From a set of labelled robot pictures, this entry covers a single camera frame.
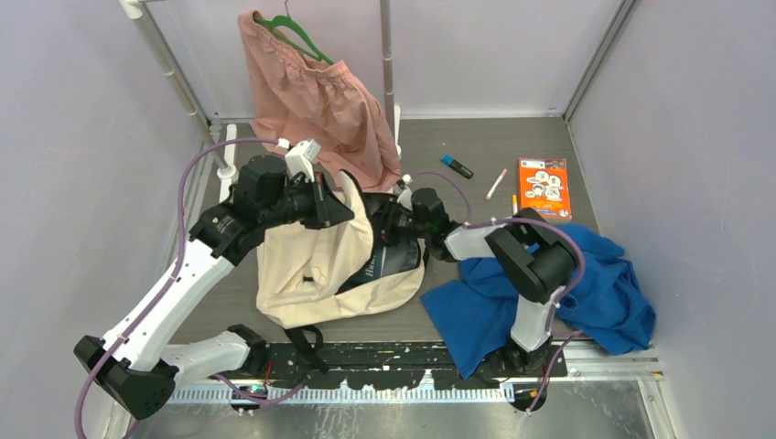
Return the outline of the dark blue hardcover book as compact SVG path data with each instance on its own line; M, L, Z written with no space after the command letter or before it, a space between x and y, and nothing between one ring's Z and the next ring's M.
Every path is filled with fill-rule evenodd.
M352 275L339 289L344 293L383 277L416 269L421 260L418 240L400 240L395 245L378 241L374 244L371 259Z

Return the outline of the beige canvas backpack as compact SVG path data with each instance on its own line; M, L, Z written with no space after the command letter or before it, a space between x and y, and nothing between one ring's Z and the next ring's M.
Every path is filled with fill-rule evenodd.
M344 287L369 265L376 240L358 182L345 170L339 177L335 196L354 219L323 230L299 223L273 228L257 249L256 307L284 329L391 311L413 298L423 281L418 256L412 270Z

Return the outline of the orange comic paperback book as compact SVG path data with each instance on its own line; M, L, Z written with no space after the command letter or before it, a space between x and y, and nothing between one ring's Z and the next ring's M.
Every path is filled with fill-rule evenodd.
M571 221L569 178L564 158L521 157L517 161L517 171L520 208L534 209L549 222Z

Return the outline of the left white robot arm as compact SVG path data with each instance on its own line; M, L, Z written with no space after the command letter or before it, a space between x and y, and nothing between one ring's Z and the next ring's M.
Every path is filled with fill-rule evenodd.
M222 371L246 378L267 363L261 338L243 325L187 347L169 341L202 298L268 230L297 224L324 230L356 217L361 189L342 171L341 188L319 172L291 174L276 156L257 155L221 203L185 232L178 257L129 315L102 337L84 336L74 355L97 384L136 420L158 412L178 387Z

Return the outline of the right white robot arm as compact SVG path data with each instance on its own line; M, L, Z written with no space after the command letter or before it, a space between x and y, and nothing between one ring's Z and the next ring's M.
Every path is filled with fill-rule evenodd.
M432 188L410 192L408 205L398 197L384 201L372 216L385 243L420 239L444 262L492 258L518 294L516 315L506 343L511 369L528 376L540 368L550 349L551 324L561 298L586 270L577 244L534 209L480 224L452 220Z

